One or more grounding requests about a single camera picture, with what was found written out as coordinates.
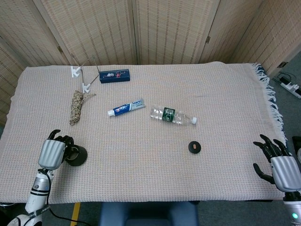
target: bottle label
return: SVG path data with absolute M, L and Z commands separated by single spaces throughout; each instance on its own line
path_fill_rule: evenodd
M 175 109 L 165 107 L 162 115 L 162 121 L 173 122 Z
M 122 105 L 120 107 L 115 107 L 113 110 L 114 110 L 115 115 L 129 112 L 132 110 L 132 103 L 128 103 L 128 104 Z

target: small black disc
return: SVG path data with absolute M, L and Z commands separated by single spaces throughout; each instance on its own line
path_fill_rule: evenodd
M 188 145 L 188 149 L 191 153 L 197 154 L 201 151 L 201 145 L 197 141 L 191 141 Z

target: cable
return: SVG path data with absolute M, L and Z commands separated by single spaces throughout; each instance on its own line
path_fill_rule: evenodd
M 278 79 L 281 79 L 282 77 L 279 78 L 279 76 L 282 75 L 282 74 L 284 74 L 284 73 L 281 73 L 281 72 L 280 72 L 279 75 L 277 76 L 277 78 L 278 78 Z M 292 77 L 291 77 L 289 74 L 285 74 L 285 75 L 287 75 L 288 77 L 290 77 L 290 82 L 291 82 L 291 81 L 292 81 Z
M 272 80 L 275 81 L 275 82 L 277 82 L 277 83 L 279 83 L 279 84 L 281 84 L 281 82 L 279 80 L 277 80 L 277 79 L 272 79 Z
M 294 75 L 293 73 L 290 73 L 290 72 L 279 72 L 279 73 L 290 74 L 290 75 L 292 75 L 295 79 L 297 78 L 296 75 Z
M 30 220 L 31 220 L 31 219 L 28 219 L 28 220 L 25 222 L 25 224 L 24 224 L 23 226 L 27 225 L 27 223 L 28 223 Z
M 16 218 L 18 220 L 18 226 L 21 226 L 21 220 L 20 220 L 20 218 L 19 217 L 16 217 Z
M 51 190 L 51 180 L 50 180 L 50 177 L 49 175 L 44 171 L 44 170 L 38 170 L 39 172 L 41 172 L 42 174 L 46 175 L 46 177 L 48 178 L 48 182 L 49 182 L 49 192 L 48 192 L 48 195 L 47 195 L 47 200 L 46 200 L 46 204 L 49 205 L 49 195 L 50 195 L 50 190 Z M 56 218 L 59 218 L 59 219 L 62 219 L 62 220 L 68 220 L 68 221 L 73 221 L 73 222 L 76 222 L 76 223 L 82 223 L 82 224 L 85 224 L 85 225 L 88 225 L 88 226 L 92 226 L 90 225 L 89 223 L 87 222 L 84 222 L 84 221 L 80 221 L 80 220 L 73 220 L 73 219 L 69 219 L 69 218 L 63 218 L 63 217 L 60 217 L 58 215 L 56 215 L 51 209 L 50 210 L 50 213 L 56 217 Z

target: toothpaste tube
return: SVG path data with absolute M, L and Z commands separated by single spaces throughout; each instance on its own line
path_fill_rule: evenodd
M 123 114 L 123 113 L 129 112 L 129 111 L 133 111 L 133 110 L 136 110 L 136 109 L 139 109 L 142 107 L 145 107 L 145 104 L 144 104 L 143 99 L 141 98 L 140 100 L 122 105 L 120 107 L 115 107 L 113 110 L 109 110 L 108 115 L 116 116 L 116 115 Z

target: power strip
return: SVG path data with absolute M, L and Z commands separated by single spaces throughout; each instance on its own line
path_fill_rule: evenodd
M 301 88 L 297 84 L 292 84 L 290 81 L 285 79 L 284 77 L 279 79 L 281 81 L 281 86 L 285 88 L 287 91 L 292 93 L 294 96 L 298 97 L 301 99 Z

